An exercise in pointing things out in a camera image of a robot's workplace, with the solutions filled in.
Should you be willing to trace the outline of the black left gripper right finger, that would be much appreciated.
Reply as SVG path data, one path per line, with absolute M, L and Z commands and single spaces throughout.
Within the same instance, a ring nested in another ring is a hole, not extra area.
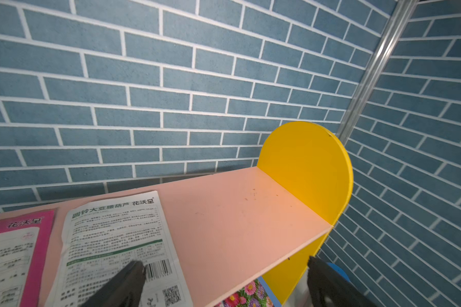
M 323 260 L 309 257 L 307 266 L 307 286 L 313 306 L 375 307 L 373 302 Z

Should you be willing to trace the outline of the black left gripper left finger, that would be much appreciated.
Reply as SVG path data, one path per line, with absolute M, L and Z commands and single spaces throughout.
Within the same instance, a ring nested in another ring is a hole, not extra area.
M 143 263 L 131 261 L 83 303 L 82 307 L 139 306 L 145 281 Z

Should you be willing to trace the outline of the white text back seed packet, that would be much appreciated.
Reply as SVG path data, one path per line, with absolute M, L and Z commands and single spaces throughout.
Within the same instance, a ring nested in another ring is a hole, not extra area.
M 69 211 L 46 306 L 81 306 L 129 262 L 145 270 L 141 306 L 193 306 L 157 191 Z

